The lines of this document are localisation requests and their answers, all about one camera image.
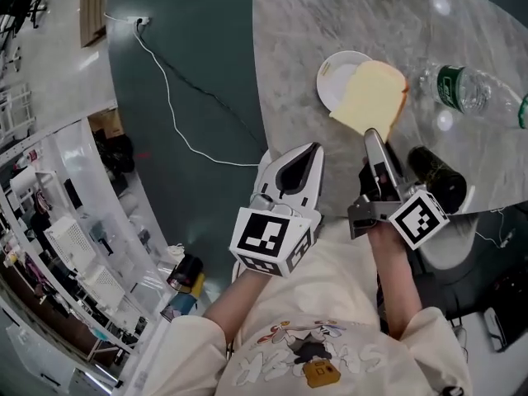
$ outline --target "power outlet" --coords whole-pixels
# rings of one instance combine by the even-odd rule
[[[126,17],[126,21],[132,24],[135,24],[137,21],[139,21],[140,25],[147,25],[150,22],[150,18],[147,16],[128,16]]]
[[[515,234],[515,229],[513,229],[512,231],[510,231],[509,234],[506,235],[506,237],[501,242],[501,248],[504,248],[506,245],[510,243],[514,234]]]

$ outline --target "person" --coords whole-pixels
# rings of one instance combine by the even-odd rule
[[[382,223],[351,241],[343,222],[323,228],[289,278],[246,270],[202,317],[174,319],[144,394],[472,394],[462,348],[441,311],[422,308],[398,232]]]

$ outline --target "black cylindrical object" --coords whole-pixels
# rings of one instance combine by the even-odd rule
[[[203,267],[204,263],[200,258],[185,254],[183,260],[172,270],[167,278],[167,283],[175,290],[189,293]]]
[[[448,215],[458,211],[468,190],[468,185],[460,173],[422,146],[411,150],[408,164]]]

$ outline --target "yellow object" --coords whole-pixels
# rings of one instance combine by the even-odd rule
[[[341,378],[341,373],[329,360],[307,362],[303,365],[303,372],[306,375],[308,386],[312,389],[337,383]]]
[[[375,60],[360,64],[346,85],[341,105],[330,117],[364,134],[375,128],[387,141],[407,97],[408,85],[403,74]]]
[[[196,277],[195,284],[192,286],[191,295],[193,295],[197,299],[200,298],[201,290],[204,287],[204,281],[205,281],[205,274],[200,273],[198,277]]]

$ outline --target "slice of bread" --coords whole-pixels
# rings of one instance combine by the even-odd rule
[[[384,142],[407,98],[403,74],[375,60],[360,64],[346,85],[341,105],[330,117],[360,134],[375,128]]]

